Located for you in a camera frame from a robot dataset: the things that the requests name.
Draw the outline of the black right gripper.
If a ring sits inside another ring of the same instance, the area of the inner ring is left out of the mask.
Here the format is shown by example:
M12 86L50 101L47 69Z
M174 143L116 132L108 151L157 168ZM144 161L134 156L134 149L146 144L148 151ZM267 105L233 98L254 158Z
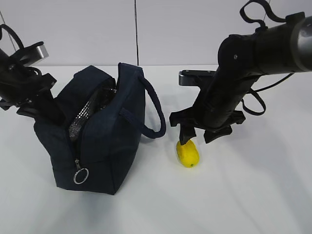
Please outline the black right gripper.
M171 127L180 124L179 142L185 145L190 139L196 137L195 128L199 129L220 129L212 132L204 132L205 143L210 143L220 137L232 133L232 124L242 124L245 116L242 111L233 111L228 117L209 117L196 113L194 109L184 109L172 112L169 117Z

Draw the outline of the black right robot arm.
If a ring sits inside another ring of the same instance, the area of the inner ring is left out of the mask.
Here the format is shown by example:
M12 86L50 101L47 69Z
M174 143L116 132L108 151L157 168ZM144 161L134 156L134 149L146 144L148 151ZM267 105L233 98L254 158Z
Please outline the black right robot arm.
M181 86L197 86L194 104L170 114L170 125L180 127L185 144L204 130L206 143L232 133L245 120L236 109L246 94L256 95L253 84L261 76L294 74L312 69L312 19L303 12L288 15L282 25L251 35L228 36L218 51L216 71L182 70Z

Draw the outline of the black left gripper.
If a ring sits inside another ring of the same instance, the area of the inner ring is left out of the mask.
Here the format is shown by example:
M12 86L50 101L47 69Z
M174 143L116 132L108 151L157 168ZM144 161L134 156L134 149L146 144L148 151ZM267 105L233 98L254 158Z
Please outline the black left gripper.
M49 73L1 73L0 107L6 111L15 106L20 116L61 125L65 116L51 93L56 82Z

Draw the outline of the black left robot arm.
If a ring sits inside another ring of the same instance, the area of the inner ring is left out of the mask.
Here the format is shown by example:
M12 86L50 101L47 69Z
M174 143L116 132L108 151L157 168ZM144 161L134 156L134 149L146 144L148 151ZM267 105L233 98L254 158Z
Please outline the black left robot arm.
M0 107L3 110L15 106L18 115L61 125L65 116L51 93L56 82L49 73L25 67L14 57L0 52Z

